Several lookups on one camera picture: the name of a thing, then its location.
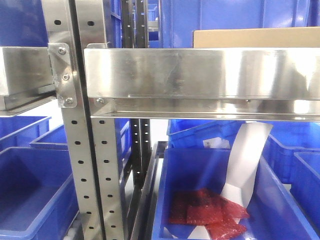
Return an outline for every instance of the blue plastic bin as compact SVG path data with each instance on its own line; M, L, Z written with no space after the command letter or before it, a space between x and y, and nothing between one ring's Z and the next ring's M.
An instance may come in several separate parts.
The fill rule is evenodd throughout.
M148 21L156 21L158 17L158 4L148 4Z
M245 121L233 120L169 120L167 135L169 148L204 148L204 140L220 137L233 145Z
M0 0L0 46L48 46L41 0Z
M314 122L269 121L273 124L262 155L283 184L295 178L296 152L320 152L320 126Z
M320 233L320 153L296 152L291 193Z
M306 27L310 0L160 0L162 48L191 48L193 31Z
M209 188L223 189L230 151L222 149L178 149L165 151L159 193L153 223L152 240L169 240L165 230L186 240L195 226L169 224L173 193ZM235 240L318 240L319 237L284 189L266 161L261 158L255 186L247 208L250 218L240 224L247 227L245 238Z
M0 151L9 147L29 147L30 142L49 130L44 116L0 117Z
M67 150L67 137L63 125L52 129L30 143L33 148Z
M128 118L117 118L115 120L115 131L117 137L117 151L119 159L127 159L131 153L131 128Z
M62 240L77 212L68 151L0 153L1 240Z
M320 26L320 0L310 0L308 27Z
M131 129L128 118L118 118L115 120L117 133L117 147L119 158L127 158L131 149ZM33 148L60 149L67 150L67 137L65 127L60 125L52 129L30 143Z

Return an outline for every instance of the red packaged item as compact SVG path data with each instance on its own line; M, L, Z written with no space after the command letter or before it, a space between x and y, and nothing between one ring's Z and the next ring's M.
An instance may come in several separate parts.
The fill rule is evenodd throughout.
M212 240L227 240L243 234L247 228L237 224L233 218L225 214L223 222L208 224L205 226Z
M187 209L190 201L188 192L176 192L171 201L169 223L187 224Z
M250 215L247 212L247 209L243 206L230 201L224 197L221 197L222 199L222 208L225 212L229 213L229 215L232 218L238 218L238 219L248 219Z

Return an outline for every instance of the storage rack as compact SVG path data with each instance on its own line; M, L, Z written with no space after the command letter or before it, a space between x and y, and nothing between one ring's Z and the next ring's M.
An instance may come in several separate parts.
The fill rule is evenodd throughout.
M122 44L128 49L111 49L109 0L41 1L85 240L150 239L149 207L155 204L155 175L166 143L151 153L148 119L320 120L319 49L143 49L146 0L135 6L121 0ZM235 60L239 74L231 77ZM267 67L268 61L275 64ZM301 72L298 65L310 61L314 69ZM273 82L267 81L270 72ZM117 160L115 118L131 118L132 155L124 169ZM131 170L134 191L127 207Z

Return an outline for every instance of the screw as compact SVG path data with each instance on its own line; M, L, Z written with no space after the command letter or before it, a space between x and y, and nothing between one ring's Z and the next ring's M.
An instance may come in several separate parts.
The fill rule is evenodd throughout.
M61 55L65 55L66 54L66 49L61 46L61 47L58 48L58 53L61 54Z
M96 100L96 102L97 102L98 104L104 104L104 103L105 103L105 100L104 100L103 98L99 97L99 98Z
M62 79L68 81L70 79L70 75L66 73L62 76Z
M65 102L66 102L67 104L73 104L74 100L72 99L72 97L68 97L68 98L65 100Z

